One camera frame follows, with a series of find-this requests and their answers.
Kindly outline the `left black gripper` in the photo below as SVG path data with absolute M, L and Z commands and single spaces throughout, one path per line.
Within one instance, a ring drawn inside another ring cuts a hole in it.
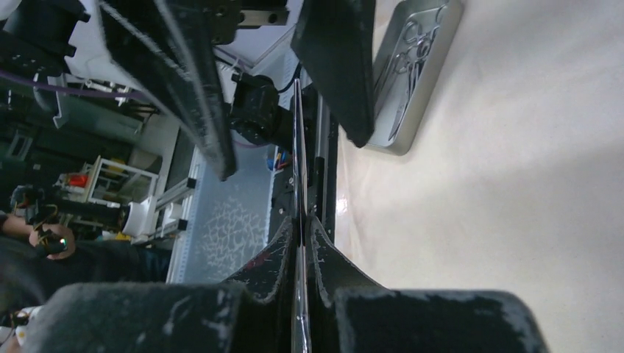
M 98 1 L 115 67 L 162 113 L 176 118 L 213 172 L 237 170 L 213 45 L 239 29 L 284 26 L 287 1 Z M 375 1 L 306 0 L 291 48 L 358 148 L 375 130 Z

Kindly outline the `metal instrument tray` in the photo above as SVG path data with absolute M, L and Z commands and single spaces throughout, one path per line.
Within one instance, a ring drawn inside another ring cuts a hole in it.
M 461 1 L 401 1 L 375 55 L 375 130 L 366 147 L 401 156 L 416 137 L 464 12 Z

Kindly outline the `operator hand in background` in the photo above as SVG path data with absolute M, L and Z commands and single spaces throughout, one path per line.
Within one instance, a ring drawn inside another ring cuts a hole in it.
M 76 250 L 74 233 L 61 224 L 42 224 L 34 228 L 29 242 L 37 257 L 49 260 L 63 260 Z

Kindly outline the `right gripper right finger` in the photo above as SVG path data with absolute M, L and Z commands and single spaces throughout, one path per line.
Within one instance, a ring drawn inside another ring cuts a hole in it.
M 314 352 L 547 352 L 531 310 L 500 290 L 389 289 L 308 219 Z

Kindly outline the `beige cloth drape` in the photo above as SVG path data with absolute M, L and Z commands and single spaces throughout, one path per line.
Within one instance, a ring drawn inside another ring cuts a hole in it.
M 390 288 L 498 289 L 623 350 L 623 3 L 466 1 L 409 153 L 339 142 L 336 245 Z

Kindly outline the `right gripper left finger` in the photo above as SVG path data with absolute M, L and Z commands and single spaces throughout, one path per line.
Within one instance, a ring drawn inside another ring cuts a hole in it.
M 289 352 L 294 261 L 287 218 L 217 284 L 70 285 L 29 323 L 23 352 Z

